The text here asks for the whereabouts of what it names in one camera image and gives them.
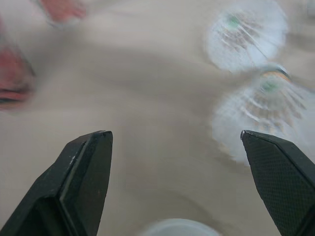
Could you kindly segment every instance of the green dot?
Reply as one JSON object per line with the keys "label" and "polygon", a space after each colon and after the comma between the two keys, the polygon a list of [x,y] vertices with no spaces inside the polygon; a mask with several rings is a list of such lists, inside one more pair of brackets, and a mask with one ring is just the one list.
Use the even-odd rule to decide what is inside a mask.
{"label": "green dot", "polygon": [[276,91],[279,86],[277,84],[271,83],[271,82],[265,82],[262,84],[261,88],[265,91],[265,92],[274,92]]}
{"label": "green dot", "polygon": [[228,25],[231,28],[237,28],[240,25],[240,21],[236,16],[229,16]]}

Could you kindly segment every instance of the textured black surface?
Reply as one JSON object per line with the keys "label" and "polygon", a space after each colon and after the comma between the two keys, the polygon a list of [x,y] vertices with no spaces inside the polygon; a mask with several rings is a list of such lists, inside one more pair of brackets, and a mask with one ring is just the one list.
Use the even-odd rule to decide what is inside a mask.
{"label": "textured black surface", "polygon": [[281,235],[312,235],[315,165],[286,140],[251,131],[242,140],[257,190]]}
{"label": "textured black surface", "polygon": [[113,136],[68,143],[32,185],[0,236],[96,236],[109,183]]}

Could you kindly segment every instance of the beige table surface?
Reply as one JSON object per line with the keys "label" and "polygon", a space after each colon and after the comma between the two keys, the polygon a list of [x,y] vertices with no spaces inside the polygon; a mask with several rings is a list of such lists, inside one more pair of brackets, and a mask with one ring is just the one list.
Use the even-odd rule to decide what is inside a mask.
{"label": "beige table surface", "polygon": [[[133,236],[147,224],[186,218],[225,236],[279,236],[250,170],[211,139],[211,109],[250,79],[216,69],[203,30],[229,2],[94,0],[90,16],[58,31],[28,0],[0,14],[38,74],[22,110],[0,113],[0,227],[65,144],[114,133],[99,236]],[[315,88],[315,22],[298,0],[280,4],[292,32],[276,61]]]}

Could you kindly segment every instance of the red object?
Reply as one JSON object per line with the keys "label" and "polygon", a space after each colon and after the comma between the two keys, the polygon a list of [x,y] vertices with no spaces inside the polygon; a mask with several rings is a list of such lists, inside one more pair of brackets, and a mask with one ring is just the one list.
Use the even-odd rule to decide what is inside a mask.
{"label": "red object", "polygon": [[33,75],[13,47],[0,50],[0,110],[20,106],[32,95]]}
{"label": "red object", "polygon": [[70,18],[83,18],[86,9],[75,0],[38,0],[54,22],[66,22]]}

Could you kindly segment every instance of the white shuttlecock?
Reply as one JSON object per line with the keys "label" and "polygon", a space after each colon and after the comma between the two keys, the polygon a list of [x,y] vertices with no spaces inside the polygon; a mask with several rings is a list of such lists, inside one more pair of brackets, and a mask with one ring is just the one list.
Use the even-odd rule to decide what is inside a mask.
{"label": "white shuttlecock", "polygon": [[220,69],[237,72],[260,67],[285,44],[285,13],[271,0],[238,3],[206,32],[205,51]]}
{"label": "white shuttlecock", "polygon": [[214,111],[212,136],[223,151],[245,164],[248,160],[240,140],[242,130],[291,141],[313,159],[310,142],[315,138],[314,102],[315,95],[293,84],[285,71],[264,71]]}

